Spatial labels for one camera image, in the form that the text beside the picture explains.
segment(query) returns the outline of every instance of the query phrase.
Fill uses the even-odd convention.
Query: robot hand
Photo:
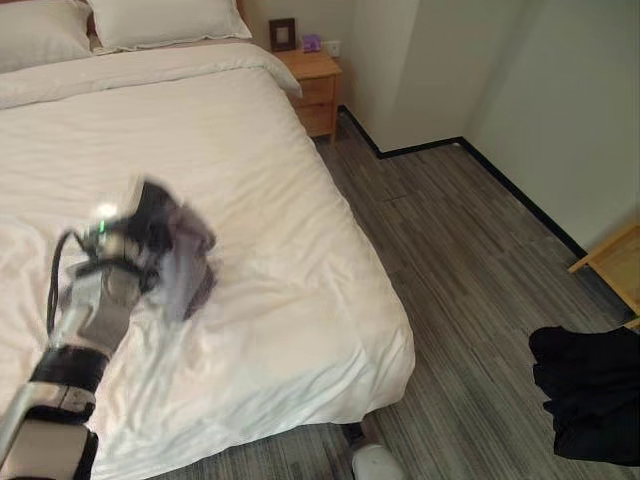
[[[150,289],[158,259],[171,249],[160,186],[145,181],[130,215],[101,221],[80,242],[89,260],[76,272],[71,303],[54,326],[57,270],[67,233],[56,248],[49,292],[49,344],[28,383],[0,422],[0,479],[88,479],[98,437],[84,424],[109,360],[129,328],[131,311]]]

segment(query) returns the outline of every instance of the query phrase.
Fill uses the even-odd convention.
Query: white shoe
[[[407,480],[407,474],[389,450],[370,443],[353,454],[356,480]]]

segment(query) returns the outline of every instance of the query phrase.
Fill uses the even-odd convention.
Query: pillow
[[[30,0],[0,5],[0,73],[91,56],[88,5]]]
[[[251,38],[234,0],[88,0],[102,46],[131,50],[203,38]]]

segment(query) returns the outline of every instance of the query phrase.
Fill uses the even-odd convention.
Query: carpet floor
[[[316,141],[409,316],[416,369],[404,399],[368,415],[410,477],[622,480],[638,469],[553,454],[528,337],[561,325],[616,328],[630,311],[463,148],[380,160],[345,114]],[[336,425],[304,426],[231,448],[157,480],[347,480]]]

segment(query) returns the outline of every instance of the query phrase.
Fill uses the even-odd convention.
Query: black clothing
[[[556,455],[640,466],[640,335],[547,327],[529,347],[536,385],[551,398],[544,408],[554,417]]]

